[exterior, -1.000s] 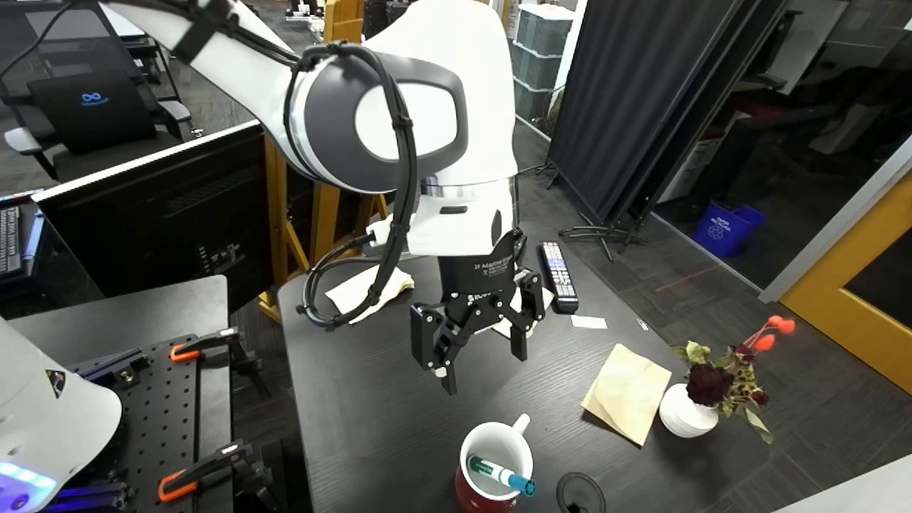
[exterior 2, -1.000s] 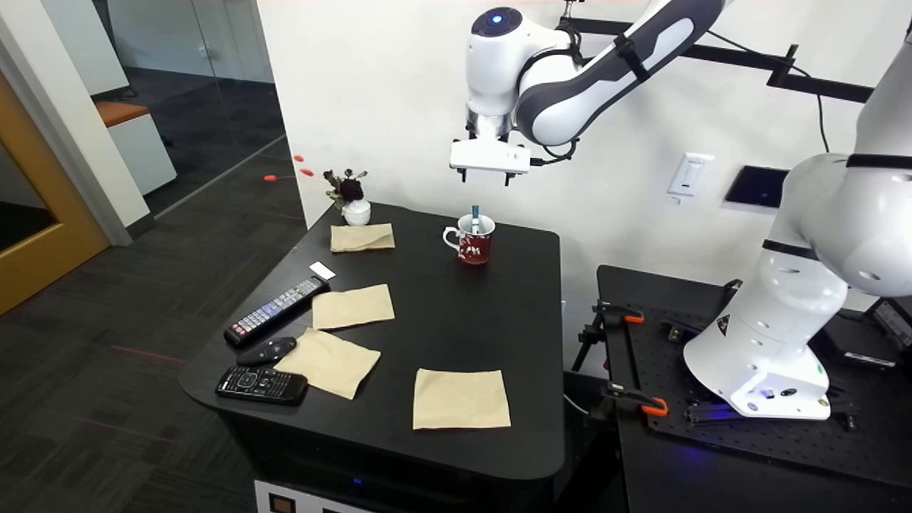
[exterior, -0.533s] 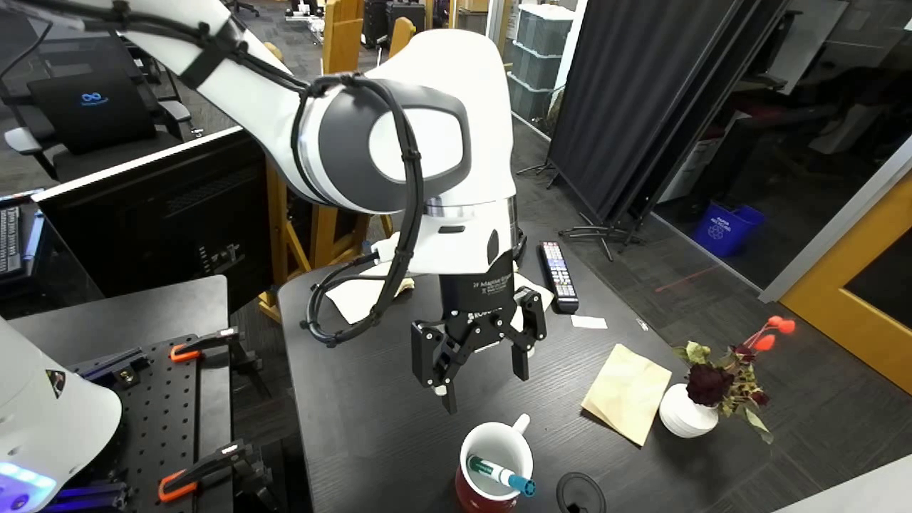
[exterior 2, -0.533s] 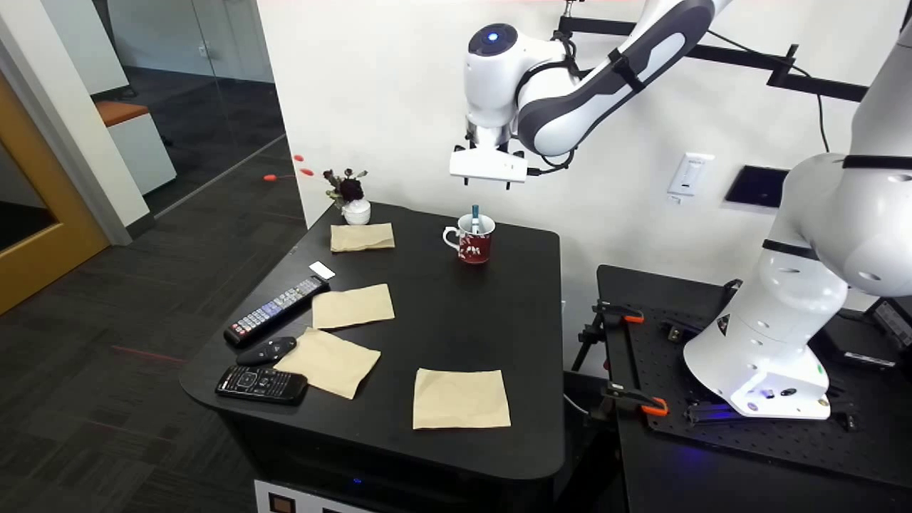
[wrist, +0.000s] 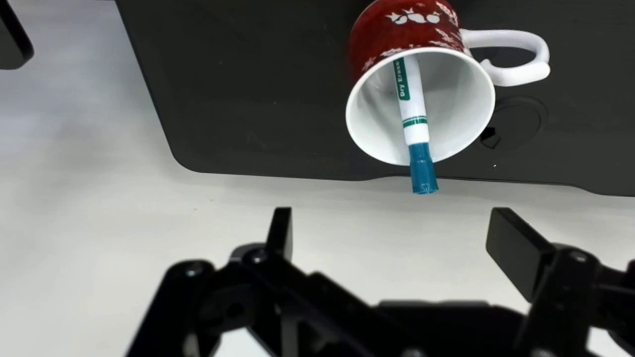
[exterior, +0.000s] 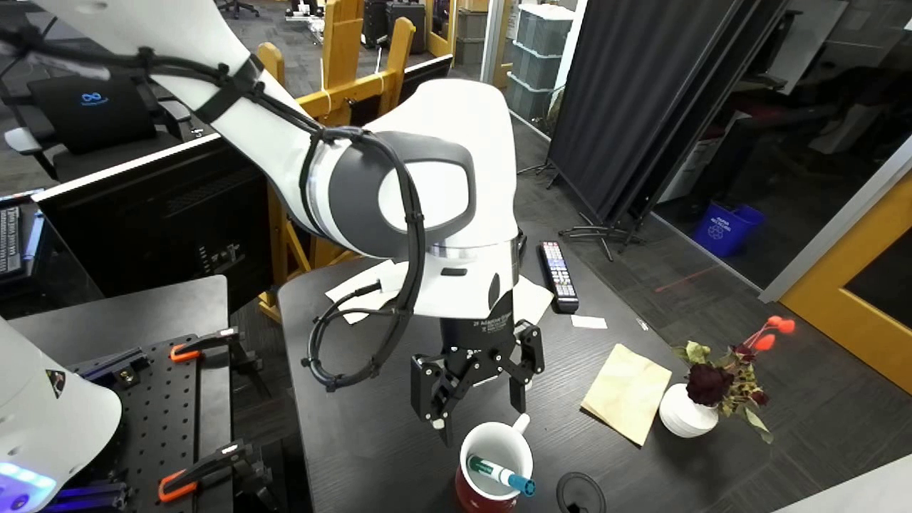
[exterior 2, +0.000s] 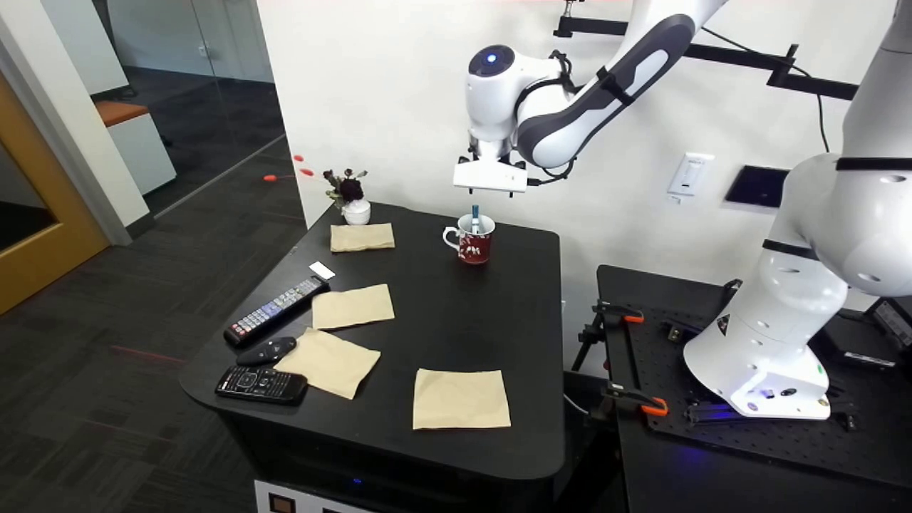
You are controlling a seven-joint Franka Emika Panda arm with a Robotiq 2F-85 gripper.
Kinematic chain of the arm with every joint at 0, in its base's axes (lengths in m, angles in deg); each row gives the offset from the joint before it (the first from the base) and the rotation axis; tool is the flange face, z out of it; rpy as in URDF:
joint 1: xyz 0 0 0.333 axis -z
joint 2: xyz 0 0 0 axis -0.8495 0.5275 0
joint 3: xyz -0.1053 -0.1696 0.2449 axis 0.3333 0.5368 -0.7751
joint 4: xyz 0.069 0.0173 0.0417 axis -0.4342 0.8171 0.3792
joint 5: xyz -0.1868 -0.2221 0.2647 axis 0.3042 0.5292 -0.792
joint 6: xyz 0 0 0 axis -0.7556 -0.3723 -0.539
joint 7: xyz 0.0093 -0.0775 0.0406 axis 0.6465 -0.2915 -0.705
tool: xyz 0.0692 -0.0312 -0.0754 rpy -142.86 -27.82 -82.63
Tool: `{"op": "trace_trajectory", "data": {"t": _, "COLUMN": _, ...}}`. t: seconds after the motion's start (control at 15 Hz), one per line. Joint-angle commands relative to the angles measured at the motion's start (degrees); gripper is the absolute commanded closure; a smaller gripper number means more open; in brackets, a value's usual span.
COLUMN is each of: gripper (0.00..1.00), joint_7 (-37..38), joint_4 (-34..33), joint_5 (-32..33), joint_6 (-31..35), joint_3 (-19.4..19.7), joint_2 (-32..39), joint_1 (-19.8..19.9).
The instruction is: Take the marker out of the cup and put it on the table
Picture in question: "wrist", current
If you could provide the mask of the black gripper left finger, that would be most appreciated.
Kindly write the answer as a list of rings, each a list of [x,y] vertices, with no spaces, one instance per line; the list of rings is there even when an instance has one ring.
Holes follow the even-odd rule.
[[[271,257],[293,259],[293,209],[279,207],[275,211],[271,231],[267,237],[267,253]]]

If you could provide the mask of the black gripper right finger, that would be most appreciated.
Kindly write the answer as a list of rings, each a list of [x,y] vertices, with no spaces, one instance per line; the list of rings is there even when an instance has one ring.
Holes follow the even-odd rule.
[[[513,209],[491,213],[487,253],[525,298],[535,298],[559,249]]]

